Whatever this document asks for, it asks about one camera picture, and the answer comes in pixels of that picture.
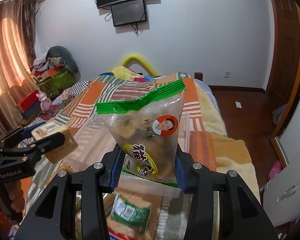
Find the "left hand holding gripper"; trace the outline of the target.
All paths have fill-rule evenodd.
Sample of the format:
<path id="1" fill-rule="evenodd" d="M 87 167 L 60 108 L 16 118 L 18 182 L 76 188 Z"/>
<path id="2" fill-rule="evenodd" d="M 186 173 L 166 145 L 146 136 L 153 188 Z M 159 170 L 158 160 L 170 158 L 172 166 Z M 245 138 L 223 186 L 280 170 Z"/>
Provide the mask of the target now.
<path id="1" fill-rule="evenodd" d="M 11 184 L 8 194 L 10 200 L 12 201 L 11 208 L 17 213 L 22 212 L 25 207 L 25 199 L 20 180 L 14 181 Z"/>

